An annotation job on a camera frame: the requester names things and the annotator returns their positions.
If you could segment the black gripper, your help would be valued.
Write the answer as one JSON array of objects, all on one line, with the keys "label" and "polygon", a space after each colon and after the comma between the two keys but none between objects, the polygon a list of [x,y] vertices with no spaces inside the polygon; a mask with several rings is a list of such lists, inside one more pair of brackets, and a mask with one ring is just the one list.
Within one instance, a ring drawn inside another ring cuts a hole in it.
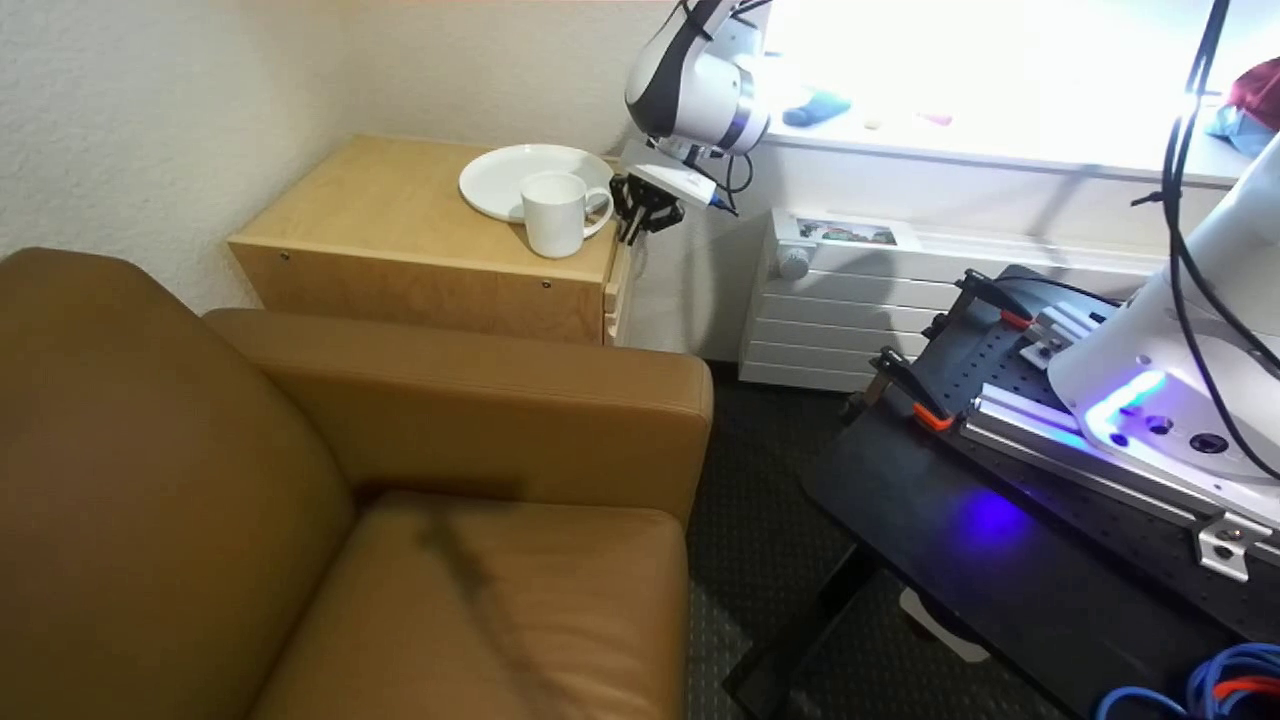
[{"label": "black gripper", "polygon": [[650,233],[663,233],[685,219],[681,198],[642,177],[613,177],[607,186],[618,198],[618,242],[642,247]]}]

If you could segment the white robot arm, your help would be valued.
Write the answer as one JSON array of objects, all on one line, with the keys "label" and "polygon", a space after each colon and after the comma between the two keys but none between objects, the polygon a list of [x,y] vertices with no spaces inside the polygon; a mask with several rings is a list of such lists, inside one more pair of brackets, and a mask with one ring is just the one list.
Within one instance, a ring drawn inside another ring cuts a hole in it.
[{"label": "white robot arm", "polygon": [[[1174,118],[1161,186],[1165,268],[1122,302],[1113,320],[1074,340],[1047,382],[1075,426],[1117,459],[1175,474],[1209,470],[1226,478],[1271,478],[1267,430],[1228,409],[1221,337],[1260,366],[1278,363],[1271,343],[1228,298],[1228,264],[1260,251],[1244,233],[1244,194],[1226,198],[1196,233],[1181,227],[1183,161],[1199,118],[1205,88],[1234,0],[1214,0],[1183,92]],[[652,140],[712,143],[753,151],[767,135],[774,107],[756,88],[749,57],[730,51],[733,0],[681,0],[627,72],[625,103]]]}]

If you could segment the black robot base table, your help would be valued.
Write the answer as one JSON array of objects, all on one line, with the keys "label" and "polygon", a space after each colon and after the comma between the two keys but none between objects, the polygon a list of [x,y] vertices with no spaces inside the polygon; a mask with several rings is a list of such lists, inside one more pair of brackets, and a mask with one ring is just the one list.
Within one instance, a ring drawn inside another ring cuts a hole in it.
[{"label": "black robot base table", "polygon": [[1067,286],[1028,268],[969,277],[914,359],[884,350],[804,496],[848,535],[831,574],[730,676],[733,700],[777,720],[853,597],[905,578],[1060,707],[1087,715],[1122,684],[1169,686],[1234,645],[1280,641],[1280,574],[1244,585],[1199,562],[1209,521],[1140,505],[1117,474],[1080,474],[975,438],[989,382],[1047,390],[1021,359],[1034,315]]}]

